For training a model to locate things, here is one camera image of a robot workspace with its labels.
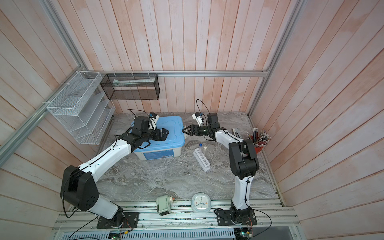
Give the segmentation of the white plastic storage bin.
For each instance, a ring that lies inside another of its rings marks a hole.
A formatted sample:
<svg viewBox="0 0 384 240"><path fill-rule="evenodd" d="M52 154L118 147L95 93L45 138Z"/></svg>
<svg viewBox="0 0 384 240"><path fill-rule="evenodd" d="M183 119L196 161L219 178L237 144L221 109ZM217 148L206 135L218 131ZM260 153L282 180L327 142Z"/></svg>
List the white plastic storage bin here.
<svg viewBox="0 0 384 240"><path fill-rule="evenodd" d="M143 148L136 149L134 153L142 161L180 157L185 142L184 133L169 133L165 141L150 141L148 147L148 144L143 144Z"/></svg>

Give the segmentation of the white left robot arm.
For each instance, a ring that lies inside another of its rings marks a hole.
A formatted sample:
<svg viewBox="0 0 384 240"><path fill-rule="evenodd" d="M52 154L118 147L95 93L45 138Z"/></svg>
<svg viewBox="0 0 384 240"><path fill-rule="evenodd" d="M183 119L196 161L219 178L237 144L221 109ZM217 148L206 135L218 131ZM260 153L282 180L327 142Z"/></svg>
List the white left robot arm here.
<svg viewBox="0 0 384 240"><path fill-rule="evenodd" d="M158 129L159 116L150 113L134 119L133 125L118 136L114 143L93 159L78 167L69 166L63 174L60 197L80 211L90 212L106 220L112 228L124 224L123 209L100 195L96 183L100 177L122 158L143 144L151 141L165 141L169 134L166 129Z"/></svg>

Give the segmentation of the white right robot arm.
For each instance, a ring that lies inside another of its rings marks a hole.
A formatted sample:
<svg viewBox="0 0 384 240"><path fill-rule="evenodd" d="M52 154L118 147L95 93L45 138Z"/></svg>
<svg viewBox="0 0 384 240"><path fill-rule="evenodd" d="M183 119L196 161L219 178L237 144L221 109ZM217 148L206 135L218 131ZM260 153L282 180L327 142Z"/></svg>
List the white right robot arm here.
<svg viewBox="0 0 384 240"><path fill-rule="evenodd" d="M255 212L250 207L250 193L252 181L260 164L253 141L243 140L222 128L216 113L207 114L206 124L199 112L192 114L192 118L197 121L197 124L184 128L182 130L184 134L197 137L208 136L229 150L230 167L235 176L235 193L229 210L214 210L218 225L256 225Z"/></svg>

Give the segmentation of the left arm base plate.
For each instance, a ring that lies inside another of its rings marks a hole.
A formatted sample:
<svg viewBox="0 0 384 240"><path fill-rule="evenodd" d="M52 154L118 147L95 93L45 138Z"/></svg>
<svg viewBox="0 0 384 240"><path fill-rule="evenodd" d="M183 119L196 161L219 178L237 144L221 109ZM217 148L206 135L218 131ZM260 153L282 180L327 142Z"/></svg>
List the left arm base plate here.
<svg viewBox="0 0 384 240"><path fill-rule="evenodd" d="M110 220L100 217L97 223L97 229L135 229L138 225L139 215L139 212L117 212Z"/></svg>

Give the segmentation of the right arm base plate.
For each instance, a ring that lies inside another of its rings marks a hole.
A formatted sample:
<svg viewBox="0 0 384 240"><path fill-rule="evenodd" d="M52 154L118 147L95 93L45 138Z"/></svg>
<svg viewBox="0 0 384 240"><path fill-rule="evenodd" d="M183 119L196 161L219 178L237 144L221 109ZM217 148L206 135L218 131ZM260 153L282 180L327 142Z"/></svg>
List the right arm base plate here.
<svg viewBox="0 0 384 240"><path fill-rule="evenodd" d="M215 209L215 215L217 216L217 222L219 226L255 226L257 225L257 219L255 212L251 209L235 210L233 208L229 210Z"/></svg>

